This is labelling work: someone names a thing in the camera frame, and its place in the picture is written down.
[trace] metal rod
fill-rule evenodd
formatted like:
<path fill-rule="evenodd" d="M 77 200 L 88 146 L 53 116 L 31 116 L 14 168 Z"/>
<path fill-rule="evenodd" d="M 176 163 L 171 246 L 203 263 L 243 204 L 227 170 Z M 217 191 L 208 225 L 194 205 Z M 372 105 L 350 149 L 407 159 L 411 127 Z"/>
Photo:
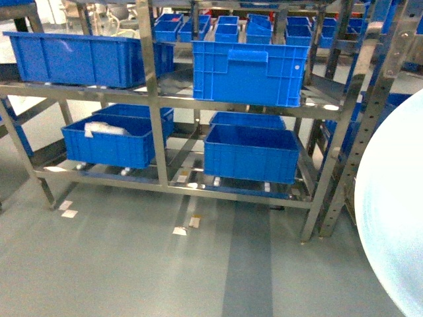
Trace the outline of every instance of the metal rod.
<path fill-rule="evenodd" d="M 69 105 L 67 104 L 66 99 L 59 100 L 60 111 L 65 120 L 65 125 L 73 123 L 71 111 L 69 110 Z"/>
<path fill-rule="evenodd" d="M 280 8 L 276 14 L 273 43 L 274 44 L 285 44 L 285 29 L 286 29 L 286 18 L 288 17 L 288 6 Z"/>
<path fill-rule="evenodd" d="M 314 26 L 313 36 L 311 37 L 311 48 L 309 50 L 309 58 L 305 68 L 304 83 L 311 84 L 311 75 L 316 62 L 317 48 L 319 47 L 320 37 L 322 35 L 323 22 L 325 21 L 326 7 L 320 6 L 317 13 L 317 20 Z"/>
<path fill-rule="evenodd" d="M 79 20 L 81 21 L 82 33 L 85 35 L 93 35 L 87 5 L 85 3 L 77 3 L 77 10 Z"/>
<path fill-rule="evenodd" d="M 333 79 L 335 76 L 336 66 L 338 65 L 338 58 L 341 53 L 341 51 L 336 48 L 336 43 L 338 40 L 345 40 L 345 33 L 348 29 L 348 21 L 350 20 L 352 13 L 354 0 L 342 0 L 340 6 L 341 12 L 339 14 L 338 23 L 336 25 L 335 37 L 330 49 L 325 73 L 325 77 L 328 79 Z"/>
<path fill-rule="evenodd" d="M 150 25 L 150 10 L 148 0 L 137 0 L 136 8 L 139 21 L 139 38 L 143 54 L 145 80 L 147 84 L 148 105 L 150 106 L 151 124 L 153 128 L 154 149 L 159 173 L 160 185 L 168 186 L 165 144 L 159 105 L 156 70 L 154 64 L 153 38 Z"/>

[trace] white label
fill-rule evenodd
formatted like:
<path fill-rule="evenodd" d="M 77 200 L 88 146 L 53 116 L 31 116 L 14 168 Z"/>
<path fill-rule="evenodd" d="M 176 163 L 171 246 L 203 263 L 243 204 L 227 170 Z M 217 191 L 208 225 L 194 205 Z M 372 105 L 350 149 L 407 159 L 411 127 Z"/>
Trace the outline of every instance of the white label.
<path fill-rule="evenodd" d="M 74 218 L 74 216 L 77 214 L 78 212 L 76 210 L 70 210 L 68 209 L 67 211 L 65 211 L 64 213 L 61 214 L 62 217 L 65 218 Z"/>
<path fill-rule="evenodd" d="M 198 228 L 200 226 L 200 220 L 201 218 L 199 217 L 191 217 L 189 226 L 192 228 Z"/>
<path fill-rule="evenodd" d="M 71 207 L 72 203 L 73 203 L 73 201 L 70 201 L 70 200 L 65 200 L 65 201 L 64 201 L 64 202 L 60 205 L 59 210 L 63 210 L 63 211 L 68 210 L 68 209 L 69 209 L 69 207 Z"/>
<path fill-rule="evenodd" d="M 178 182 L 178 183 L 185 183 L 186 179 L 187 179 L 187 176 L 186 175 L 179 175 L 178 176 L 178 179 L 176 180 L 176 182 Z"/>
<path fill-rule="evenodd" d="M 173 229 L 173 234 L 179 234 L 180 236 L 186 236 L 186 228 L 184 227 L 175 227 Z"/>

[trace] epoxy floor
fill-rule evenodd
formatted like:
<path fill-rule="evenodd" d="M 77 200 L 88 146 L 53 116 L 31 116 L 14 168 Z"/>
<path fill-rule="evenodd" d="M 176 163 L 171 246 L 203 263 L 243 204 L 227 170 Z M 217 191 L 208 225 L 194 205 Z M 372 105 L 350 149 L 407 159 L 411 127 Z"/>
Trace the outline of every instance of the epoxy floor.
<path fill-rule="evenodd" d="M 10 56 L 8 39 L 0 40 Z M 339 80 L 347 70 L 340 67 Z M 422 83 L 402 73 L 394 91 Z M 19 113 L 35 99 L 12 101 Z M 97 108 L 71 107 L 74 120 Z M 52 107 L 24 130 L 37 149 L 61 137 L 63 124 Z M 333 237 L 300 245 L 300 209 L 80 184 L 67 197 L 78 211 L 68 219 L 42 205 L 9 136 L 0 139 L 0 159 L 2 317 L 402 316 L 345 214 Z M 57 195 L 67 184 L 50 185 Z M 193 214 L 200 228 L 172 234 Z"/>

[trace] small blue bin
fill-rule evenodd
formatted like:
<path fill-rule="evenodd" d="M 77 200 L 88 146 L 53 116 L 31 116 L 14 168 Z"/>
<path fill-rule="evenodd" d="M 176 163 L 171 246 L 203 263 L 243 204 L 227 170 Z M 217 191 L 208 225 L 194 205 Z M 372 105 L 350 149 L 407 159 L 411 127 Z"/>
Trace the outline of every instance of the small blue bin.
<path fill-rule="evenodd" d="M 15 5 L 28 5 L 35 3 L 35 0 L 0 0 L 0 7 L 12 7 Z"/>
<path fill-rule="evenodd" d="M 207 26 L 206 23 L 200 23 L 199 25 L 199 35 L 200 35 L 200 41 L 204 40 L 207 33 Z M 192 41 L 192 24 L 191 23 L 185 23 L 182 28 L 179 30 L 179 39 L 181 42 L 189 43 Z"/>
<path fill-rule="evenodd" d="M 133 38 L 4 32 L 24 81 L 129 88 L 145 83 L 141 42 Z M 155 44 L 157 76 L 174 70 L 173 47 Z"/>
<path fill-rule="evenodd" d="M 311 26 L 310 20 L 308 17 L 288 17 L 287 18 L 287 25 L 305 25 Z"/>
<path fill-rule="evenodd" d="M 310 27 L 305 25 L 287 25 L 285 37 L 287 45 L 310 46 Z"/>
<path fill-rule="evenodd" d="M 309 48 L 193 42 L 194 98 L 299 106 Z"/>
<path fill-rule="evenodd" d="M 232 25 L 238 25 L 239 17 L 234 16 L 227 16 L 227 15 L 221 15 L 217 19 L 217 24 L 232 24 Z"/>
<path fill-rule="evenodd" d="M 93 114 L 107 114 L 111 116 L 124 116 L 150 119 L 150 108 L 148 106 L 137 106 L 133 104 L 113 104 L 107 108 L 93 112 Z M 161 123 L 163 126 L 163 136 L 167 139 L 174 129 L 173 108 L 161 108 Z"/>
<path fill-rule="evenodd" d="M 182 22 L 159 21 L 154 27 L 157 42 L 176 42 Z"/>
<path fill-rule="evenodd" d="M 130 135 L 93 132 L 93 137 L 85 137 L 85 124 L 93 121 L 123 127 Z M 155 156 L 153 133 L 148 119 L 97 114 L 63 127 L 61 131 L 69 160 L 145 168 Z"/>
<path fill-rule="evenodd" d="M 348 21 L 348 26 L 351 26 L 352 28 L 361 28 L 363 25 L 363 19 L 362 18 L 350 18 Z"/>
<path fill-rule="evenodd" d="M 269 16 L 268 15 L 256 15 L 255 13 L 249 13 L 247 14 L 247 18 L 251 21 L 255 18 L 261 18 L 262 20 L 267 20 L 269 21 Z"/>
<path fill-rule="evenodd" d="M 216 42 L 238 43 L 238 26 L 234 24 L 218 24 L 214 35 Z"/>
<path fill-rule="evenodd" d="M 156 23 L 160 21 L 167 21 L 167 22 L 181 22 L 183 21 L 184 15 L 176 14 L 176 13 L 163 13 L 159 18 L 156 20 Z"/>
<path fill-rule="evenodd" d="M 267 127 L 285 130 L 285 122 L 281 116 L 268 114 L 246 114 L 238 112 L 216 112 L 210 120 L 210 125 L 226 124 L 245 127 Z"/>
<path fill-rule="evenodd" d="M 331 48 L 334 34 L 335 34 L 335 27 L 324 26 L 322 29 L 321 37 L 320 37 L 319 46 L 321 48 Z"/>
<path fill-rule="evenodd" d="M 252 18 L 247 24 L 247 43 L 269 44 L 272 39 L 272 25 L 263 18 Z"/>
<path fill-rule="evenodd" d="M 204 140 L 204 174 L 292 184 L 298 156 L 292 131 L 217 124 Z"/>

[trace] metal shelving rack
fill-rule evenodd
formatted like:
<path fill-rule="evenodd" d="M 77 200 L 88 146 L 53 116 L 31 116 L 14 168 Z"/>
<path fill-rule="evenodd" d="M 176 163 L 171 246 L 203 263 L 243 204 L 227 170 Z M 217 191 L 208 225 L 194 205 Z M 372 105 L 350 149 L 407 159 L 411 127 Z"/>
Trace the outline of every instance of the metal shelving rack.
<path fill-rule="evenodd" d="M 354 0 L 343 0 L 344 10 L 341 12 L 340 23 L 338 23 L 338 39 L 345 33 L 344 27 L 352 10 Z M 306 242 L 310 239 L 315 223 L 324 200 L 327 200 L 327 192 L 332 182 L 332 175 L 337 163 L 337 153 L 342 144 L 348 124 L 350 122 L 352 111 L 355 106 L 358 95 L 364 81 L 365 74 L 368 72 L 371 57 L 376 46 L 379 43 L 383 18 L 373 15 L 375 8 L 378 8 L 384 0 L 374 0 L 369 11 L 369 28 L 364 35 L 363 46 L 358 53 L 358 65 L 354 69 L 353 79 L 348 90 L 344 92 L 344 85 L 336 83 L 331 79 L 316 76 L 313 74 L 313 66 L 316 58 L 319 38 L 323 27 L 325 17 L 325 8 L 332 1 L 329 0 L 300 0 L 300 1 L 258 1 L 254 3 L 244 1 L 150 1 L 137 0 L 136 9 L 139 19 L 140 40 L 142 45 L 142 54 L 145 67 L 145 76 L 147 79 L 147 93 L 134 90 L 116 90 L 110 88 L 93 87 L 71 87 L 64 85 L 39 85 L 35 83 L 19 83 L 8 81 L 0 83 L 0 95 L 6 100 L 7 95 L 19 96 L 39 96 L 49 98 L 50 100 L 59 100 L 65 123 L 72 122 L 71 114 L 66 100 L 87 100 L 100 102 L 102 107 L 109 103 L 126 104 L 145 104 L 150 107 L 151 121 L 153 126 L 153 139 L 155 144 L 156 158 L 155 162 L 146 170 L 138 170 L 129 176 L 122 176 L 116 171 L 96 171 L 97 166 L 88 164 L 82 170 L 66 169 L 60 172 L 53 172 L 46 169 L 47 166 L 56 166 L 66 159 L 66 150 L 64 141 L 59 140 L 43 149 L 36 151 L 29 157 L 20 142 L 19 136 L 13 125 L 13 120 L 9 117 L 7 108 L 10 104 L 5 103 L 0 106 L 0 115 L 4 118 L 5 125 L 9 130 L 13 142 L 15 143 L 20 156 L 24 162 L 30 177 L 42 189 L 42 197 L 45 198 L 50 207 L 58 204 L 52 192 L 50 191 L 47 179 L 67 180 L 74 183 L 90 183 L 105 186 L 116 186 L 122 188 L 135 188 L 139 190 L 149 190 L 156 192 L 166 192 L 172 194 L 195 195 L 201 197 L 212 197 L 219 199 L 249 201 L 253 203 L 263 203 L 269 205 L 279 205 L 308 209 L 305 218 L 303 230 L 301 232 L 301 241 Z M 417 0 L 404 0 L 407 7 Z M 311 157 L 306 149 L 310 149 L 315 142 L 314 131 L 310 136 L 310 142 L 306 148 L 302 148 L 298 170 L 299 174 L 296 182 L 292 186 L 281 184 L 262 184 L 254 183 L 252 187 L 245 188 L 246 182 L 236 182 L 233 180 L 220 180 L 202 173 L 202 155 L 192 151 L 195 142 L 204 137 L 207 126 L 200 124 L 200 110 L 220 110 L 236 112 L 254 112 L 262 111 L 260 105 L 231 104 L 225 102 L 208 102 L 194 100 L 191 96 L 171 93 L 168 88 L 169 82 L 172 84 L 180 82 L 178 72 L 174 77 L 167 81 L 158 81 L 155 74 L 153 58 L 153 36 L 152 36 L 152 8 L 153 7 L 189 7 L 192 12 L 193 20 L 193 39 L 198 38 L 198 11 L 200 9 L 237 9 L 246 11 L 277 11 L 278 17 L 274 27 L 274 42 L 282 43 L 284 37 L 284 28 L 286 16 L 290 6 L 295 5 L 314 5 L 317 11 L 317 23 L 313 33 L 312 46 L 309 52 L 309 60 L 305 75 L 305 85 L 301 91 L 302 101 L 298 108 L 266 107 L 266 113 L 279 114 L 283 116 L 296 117 L 294 130 L 298 134 L 302 118 L 312 118 L 316 122 L 321 120 L 336 120 L 338 126 L 334 133 L 332 144 L 330 146 L 330 155 L 317 172 L 313 166 Z M 86 13 L 83 4 L 79 4 L 82 13 Z M 85 34 L 90 34 L 89 23 L 83 21 L 83 30 Z M 401 38 L 398 34 L 393 39 Z M 338 106 L 336 110 L 333 107 L 327 107 L 327 104 Z M 171 106 L 174 108 L 185 108 L 194 110 L 194 122 L 176 125 L 176 132 L 173 136 L 184 138 L 185 144 L 179 151 L 165 150 L 163 143 L 163 134 L 161 126 L 160 108 Z M 186 176 L 185 181 L 179 176 Z"/>
<path fill-rule="evenodd" d="M 384 58 L 379 60 L 379 65 L 372 74 L 370 86 L 365 94 L 363 103 L 366 108 L 360 128 L 349 156 L 344 157 L 342 162 L 338 162 L 333 183 L 327 192 L 319 231 L 321 237 L 327 237 L 333 233 L 336 220 L 344 206 L 355 222 L 354 187 L 364 150 L 403 63 L 405 61 L 423 62 L 423 36 L 416 34 L 418 23 L 422 18 L 423 3 L 419 0 L 397 1 L 397 3 L 399 5 L 393 23 L 388 34 L 381 41 L 381 56 Z M 387 12 L 390 5 L 390 1 L 381 2 L 379 12 Z M 333 72 L 327 72 L 326 76 L 330 77 L 332 74 Z M 316 139 L 321 140 L 321 135 L 318 135 Z"/>

